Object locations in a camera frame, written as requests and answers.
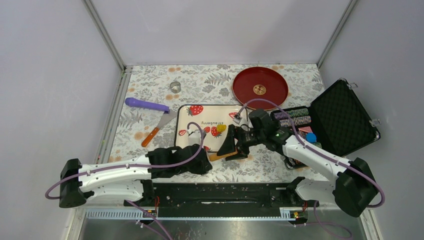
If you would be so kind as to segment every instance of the white wall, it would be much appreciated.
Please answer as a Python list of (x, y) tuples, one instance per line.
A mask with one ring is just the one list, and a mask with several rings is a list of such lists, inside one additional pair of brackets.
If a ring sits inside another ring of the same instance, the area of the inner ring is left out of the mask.
[(316, 63), (349, 0), (93, 0), (126, 64)]
[(382, 121), (381, 139), (352, 157), (367, 160), (385, 190), (375, 210), (384, 240), (422, 238), (423, 12), (422, 0), (360, 1), (321, 68), (327, 86), (356, 82), (364, 107)]
[(21, 2), (0, 7), (0, 239), (58, 240), (70, 211), (44, 193), (94, 161), (119, 69), (82, 1)]

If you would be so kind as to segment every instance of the purple handle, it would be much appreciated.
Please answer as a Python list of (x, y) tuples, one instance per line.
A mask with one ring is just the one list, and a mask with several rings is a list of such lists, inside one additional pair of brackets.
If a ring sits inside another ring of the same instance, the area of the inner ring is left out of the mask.
[(145, 108), (145, 109), (153, 109), (153, 110), (159, 110), (163, 111), (165, 113), (170, 112), (170, 107), (158, 103), (143, 101), (135, 99), (134, 97), (127, 97), (125, 99), (125, 104), (130, 107), (136, 107), (136, 108)]

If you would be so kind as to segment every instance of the strawberry tray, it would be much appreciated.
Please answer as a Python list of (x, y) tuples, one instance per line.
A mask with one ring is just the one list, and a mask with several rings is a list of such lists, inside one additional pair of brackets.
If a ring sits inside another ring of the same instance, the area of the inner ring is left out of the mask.
[[(204, 148), (207, 152), (217, 152), (227, 136), (228, 125), (233, 124), (234, 115), (242, 108), (241, 105), (182, 105), (178, 109), (176, 119), (174, 145), (184, 148), (189, 144), (188, 130), (196, 130), (194, 125), (187, 129), (187, 124), (195, 122), (206, 133)], [(247, 118), (245, 109), (241, 116)], [(217, 125), (226, 125), (223, 132), (217, 131)]]

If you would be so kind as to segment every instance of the round red tray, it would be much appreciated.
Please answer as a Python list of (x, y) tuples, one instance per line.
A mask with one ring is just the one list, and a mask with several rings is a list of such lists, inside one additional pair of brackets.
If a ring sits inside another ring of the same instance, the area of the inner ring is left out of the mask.
[[(278, 72), (255, 66), (237, 74), (232, 83), (232, 91), (235, 98), (242, 104), (252, 99), (266, 99), (280, 106), (289, 94), (289, 87)], [(247, 107), (266, 111), (275, 108), (274, 105), (264, 101), (251, 102)]]

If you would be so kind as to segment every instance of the floral tablecloth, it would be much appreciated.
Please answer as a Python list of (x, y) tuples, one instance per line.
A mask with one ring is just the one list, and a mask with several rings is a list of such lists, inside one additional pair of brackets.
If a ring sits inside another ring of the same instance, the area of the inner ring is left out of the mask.
[[(250, 67), (270, 68), (287, 81), (289, 94), (283, 108), (308, 105), (324, 91), (324, 84), (315, 64), (234, 64), (234, 65), (140, 65), (134, 66), (126, 98), (136, 98), (169, 106), (177, 111), (184, 104), (239, 104), (232, 93), (236, 75)], [(173, 94), (169, 85), (181, 83), (181, 92)], [(109, 162), (138, 157), (155, 148), (174, 145), (177, 119), (162, 127), (147, 147), (141, 142), (158, 124), (163, 113), (156, 110), (123, 105), (115, 133)], [(213, 161), (213, 169), (205, 175), (183, 173), (155, 182), (291, 182), (299, 176), (314, 180), (325, 178), (309, 167), (288, 170), (284, 157), (263, 145), (250, 148), (246, 159)]]

